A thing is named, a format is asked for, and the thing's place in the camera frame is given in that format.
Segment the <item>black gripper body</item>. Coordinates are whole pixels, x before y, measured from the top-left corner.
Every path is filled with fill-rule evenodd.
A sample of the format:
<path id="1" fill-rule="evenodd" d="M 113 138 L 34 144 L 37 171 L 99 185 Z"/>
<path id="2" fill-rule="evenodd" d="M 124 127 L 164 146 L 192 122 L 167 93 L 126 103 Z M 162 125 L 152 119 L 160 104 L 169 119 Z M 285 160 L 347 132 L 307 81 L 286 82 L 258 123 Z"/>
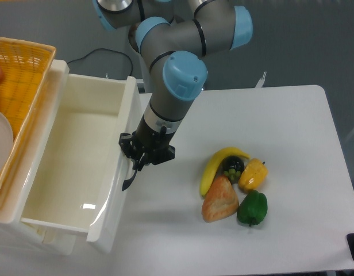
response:
<path id="1" fill-rule="evenodd" d="M 167 133 L 165 126 L 159 131 L 154 131 L 146 123 L 139 123 L 134 132 L 139 142 L 144 146 L 145 152 L 168 147 L 173 138 L 173 133 Z"/>

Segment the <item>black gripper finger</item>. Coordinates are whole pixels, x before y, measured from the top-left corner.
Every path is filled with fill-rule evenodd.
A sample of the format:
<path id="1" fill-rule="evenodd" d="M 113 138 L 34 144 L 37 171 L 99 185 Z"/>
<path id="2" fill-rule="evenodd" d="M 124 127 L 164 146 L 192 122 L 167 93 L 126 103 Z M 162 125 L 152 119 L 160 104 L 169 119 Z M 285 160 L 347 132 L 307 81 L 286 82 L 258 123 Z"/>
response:
<path id="1" fill-rule="evenodd" d="M 149 152 L 143 152 L 136 170 L 141 171 L 144 166 L 158 165 L 164 162 L 173 160 L 175 158 L 175 147 L 169 145 L 168 147 L 161 149 L 153 149 Z"/>
<path id="2" fill-rule="evenodd" d="M 135 132 L 121 133 L 118 143 L 123 154 L 133 162 L 133 169 L 141 170 L 144 167 L 145 148 L 139 142 Z"/>

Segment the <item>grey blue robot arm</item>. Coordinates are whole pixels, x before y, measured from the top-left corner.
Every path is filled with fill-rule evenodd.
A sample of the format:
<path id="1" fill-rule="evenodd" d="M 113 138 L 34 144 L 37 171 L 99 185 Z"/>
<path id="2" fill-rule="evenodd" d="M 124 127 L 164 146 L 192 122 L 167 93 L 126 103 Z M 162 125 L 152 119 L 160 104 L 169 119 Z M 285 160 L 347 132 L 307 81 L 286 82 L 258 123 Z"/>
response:
<path id="1" fill-rule="evenodd" d="M 175 156 L 170 141 L 207 79 L 203 57 L 247 44 L 249 11 L 228 1 L 190 1 L 193 18 L 174 22 L 172 1 L 94 1 L 106 29 L 136 25 L 134 40 L 152 82 L 137 129 L 120 136 L 123 153 L 140 171 Z"/>

